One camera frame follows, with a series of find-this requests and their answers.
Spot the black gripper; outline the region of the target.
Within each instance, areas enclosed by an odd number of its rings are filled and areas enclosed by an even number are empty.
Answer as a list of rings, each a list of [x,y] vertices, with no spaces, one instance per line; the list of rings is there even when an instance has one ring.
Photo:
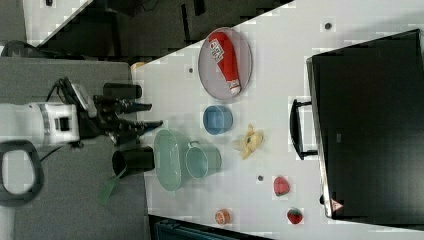
[[[92,104],[79,103],[77,105],[77,117],[79,125],[79,137],[81,140],[94,139],[99,136],[108,136],[115,146],[120,144],[119,140],[119,105],[121,101],[117,98],[103,95],[95,95]],[[124,103],[121,105],[122,113],[133,113],[149,111],[151,104]],[[122,134],[143,135],[163,125],[163,121],[127,121],[123,123]]]

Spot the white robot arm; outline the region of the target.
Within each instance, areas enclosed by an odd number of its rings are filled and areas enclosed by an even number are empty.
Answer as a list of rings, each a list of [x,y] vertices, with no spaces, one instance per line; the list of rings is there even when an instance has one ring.
[[[32,102],[24,105],[1,104],[1,205],[20,207],[31,202],[42,190],[44,171],[39,152],[60,148],[82,140],[75,104]],[[33,180],[25,191],[13,192],[5,185],[6,159],[28,159]]]

